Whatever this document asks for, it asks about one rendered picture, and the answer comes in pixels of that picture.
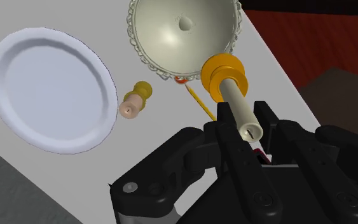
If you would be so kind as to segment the tall cream candle gold holder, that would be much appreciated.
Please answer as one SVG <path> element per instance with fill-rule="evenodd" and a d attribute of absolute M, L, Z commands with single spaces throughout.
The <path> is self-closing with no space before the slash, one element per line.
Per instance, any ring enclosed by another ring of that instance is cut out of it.
<path fill-rule="evenodd" d="M 242 139 L 250 143 L 263 137 L 252 108 L 245 100 L 249 84 L 241 61 L 229 53 L 207 59 L 200 72 L 201 82 L 215 102 L 227 102 Z"/>

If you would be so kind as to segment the yellow pencil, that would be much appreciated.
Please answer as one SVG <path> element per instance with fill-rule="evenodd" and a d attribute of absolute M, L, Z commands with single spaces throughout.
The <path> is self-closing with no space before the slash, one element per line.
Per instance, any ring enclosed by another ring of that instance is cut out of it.
<path fill-rule="evenodd" d="M 194 90 L 188 84 L 185 84 L 184 86 L 186 87 L 186 90 L 190 93 L 190 95 L 194 98 L 194 100 L 196 100 L 199 106 L 207 113 L 210 119 L 216 121 L 216 117 L 212 114 L 209 108 L 202 102 L 199 96 L 197 96 Z"/>

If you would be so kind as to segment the short pink candle gold holder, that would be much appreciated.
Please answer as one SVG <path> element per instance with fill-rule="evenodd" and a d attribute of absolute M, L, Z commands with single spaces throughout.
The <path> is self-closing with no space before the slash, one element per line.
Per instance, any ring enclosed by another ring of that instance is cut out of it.
<path fill-rule="evenodd" d="M 126 119 L 135 118 L 145 108 L 146 101 L 152 93 L 152 86 L 148 82 L 138 81 L 133 90 L 125 94 L 119 106 L 120 115 Z"/>

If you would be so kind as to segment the cream bowl with lace rim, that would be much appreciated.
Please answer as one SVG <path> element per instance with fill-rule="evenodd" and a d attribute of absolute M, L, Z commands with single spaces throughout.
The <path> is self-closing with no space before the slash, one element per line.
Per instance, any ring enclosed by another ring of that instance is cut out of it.
<path fill-rule="evenodd" d="M 241 32 L 239 0 L 130 0 L 127 33 L 161 79 L 200 79 L 213 55 L 232 53 Z"/>

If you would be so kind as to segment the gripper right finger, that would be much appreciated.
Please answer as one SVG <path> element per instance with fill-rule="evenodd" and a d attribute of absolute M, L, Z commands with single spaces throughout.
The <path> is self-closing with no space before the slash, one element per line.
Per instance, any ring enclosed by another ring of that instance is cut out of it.
<path fill-rule="evenodd" d="M 254 113 L 266 134 L 262 147 L 276 164 L 296 163 L 319 207 L 334 224 L 358 224 L 358 134 L 334 125 L 314 133 L 280 120 L 265 101 Z"/>

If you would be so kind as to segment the dark brown furniture block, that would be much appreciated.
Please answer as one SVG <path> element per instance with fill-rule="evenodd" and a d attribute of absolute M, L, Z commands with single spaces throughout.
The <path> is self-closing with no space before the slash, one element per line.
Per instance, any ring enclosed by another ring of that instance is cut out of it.
<path fill-rule="evenodd" d="M 299 92 L 321 125 L 358 134 L 358 75 L 331 68 Z"/>

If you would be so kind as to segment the white round plate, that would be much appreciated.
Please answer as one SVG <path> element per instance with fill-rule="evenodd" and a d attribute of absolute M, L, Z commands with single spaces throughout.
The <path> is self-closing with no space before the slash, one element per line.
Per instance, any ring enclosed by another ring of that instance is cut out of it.
<path fill-rule="evenodd" d="M 0 117 L 25 142 L 82 153 L 105 140 L 117 113 L 111 74 L 82 41 L 39 27 L 0 42 Z"/>

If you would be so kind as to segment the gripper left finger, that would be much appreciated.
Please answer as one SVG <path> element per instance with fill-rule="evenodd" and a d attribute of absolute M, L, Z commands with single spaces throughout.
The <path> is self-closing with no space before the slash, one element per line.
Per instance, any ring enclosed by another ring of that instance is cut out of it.
<path fill-rule="evenodd" d="M 206 123 L 203 130 L 181 129 L 110 184 L 117 224 L 174 224 L 175 202 L 211 167 L 230 174 L 251 224 L 280 224 L 282 202 L 250 144 L 234 127 L 227 102 L 218 103 L 217 121 Z"/>

